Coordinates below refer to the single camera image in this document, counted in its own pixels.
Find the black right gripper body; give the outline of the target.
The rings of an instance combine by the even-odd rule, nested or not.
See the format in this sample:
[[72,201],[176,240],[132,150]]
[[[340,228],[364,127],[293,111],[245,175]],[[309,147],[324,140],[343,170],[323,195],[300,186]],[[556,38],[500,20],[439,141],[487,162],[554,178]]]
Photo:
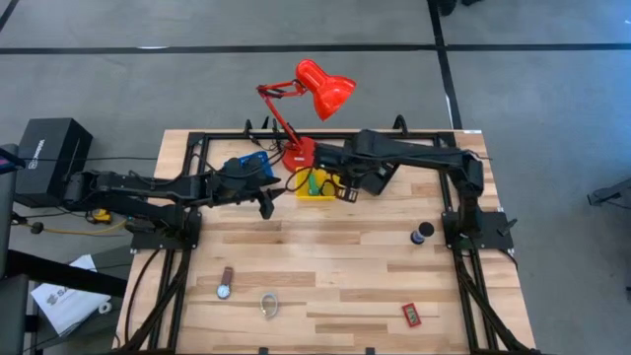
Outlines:
[[345,186],[360,186],[368,171],[368,156],[326,143],[316,143],[314,163],[317,168],[339,175]]

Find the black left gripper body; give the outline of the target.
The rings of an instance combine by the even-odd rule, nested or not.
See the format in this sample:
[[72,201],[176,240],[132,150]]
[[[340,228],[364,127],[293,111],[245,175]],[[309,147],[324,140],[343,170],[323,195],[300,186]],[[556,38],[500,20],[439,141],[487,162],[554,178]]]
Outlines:
[[209,197],[213,204],[223,205],[243,201],[253,202],[267,182],[261,160],[229,160],[224,167],[209,179]]

